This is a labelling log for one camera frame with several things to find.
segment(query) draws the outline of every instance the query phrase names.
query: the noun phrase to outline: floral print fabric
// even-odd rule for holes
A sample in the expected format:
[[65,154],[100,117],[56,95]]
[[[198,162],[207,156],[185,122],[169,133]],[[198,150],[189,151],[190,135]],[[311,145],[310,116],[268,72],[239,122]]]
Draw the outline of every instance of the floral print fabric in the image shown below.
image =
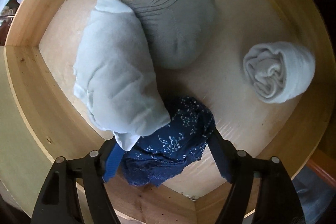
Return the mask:
[[150,136],[141,137],[125,153],[121,167],[130,185],[159,186],[200,160],[215,128],[211,111],[193,97],[165,102],[171,122]]

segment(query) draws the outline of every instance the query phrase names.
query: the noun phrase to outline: wooden bin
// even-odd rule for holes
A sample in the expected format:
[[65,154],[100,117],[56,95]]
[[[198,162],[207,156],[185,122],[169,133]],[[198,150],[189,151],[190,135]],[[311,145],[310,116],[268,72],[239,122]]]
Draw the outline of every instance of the wooden bin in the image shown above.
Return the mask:
[[[83,157],[104,141],[63,93],[38,47],[65,1],[24,0],[7,37],[4,62],[0,62],[1,103],[7,109],[2,117],[11,121],[2,127],[4,134],[0,141],[6,143],[2,146],[3,154],[16,150],[15,156],[2,163],[1,180],[29,215],[55,158]],[[274,136],[256,154],[261,159],[278,156],[289,175],[294,177],[313,153],[328,125],[336,95],[336,65],[327,30],[312,0],[267,1],[295,41],[311,49],[316,58],[312,84],[297,99],[290,117],[283,123],[274,124]],[[71,26],[72,23],[72,17],[67,18],[67,24]],[[129,186],[121,174],[106,184],[112,205],[120,217],[147,224],[212,224],[230,187],[223,183],[194,201],[163,185],[158,188]],[[80,182],[78,193],[83,215],[89,219]],[[247,215],[254,211],[257,193],[258,184],[255,183]]]

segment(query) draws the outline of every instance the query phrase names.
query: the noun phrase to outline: plywood base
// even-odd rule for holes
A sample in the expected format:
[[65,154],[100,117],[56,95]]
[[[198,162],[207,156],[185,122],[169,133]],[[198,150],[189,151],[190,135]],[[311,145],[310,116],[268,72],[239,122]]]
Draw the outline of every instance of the plywood base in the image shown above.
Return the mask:
[[[73,95],[72,66],[95,3],[96,0],[66,0],[39,45],[52,76],[88,123],[85,105]],[[201,100],[213,112],[221,135],[237,149],[257,156],[283,127],[300,97],[281,105],[259,101],[245,80],[242,58],[257,43],[297,38],[291,36],[268,0],[216,0],[216,5],[216,30],[203,54],[183,70],[156,68],[158,88],[162,97],[192,95]],[[103,138],[112,137],[111,132],[94,129]],[[200,162],[191,164],[164,185],[199,198],[224,182],[207,148]]]

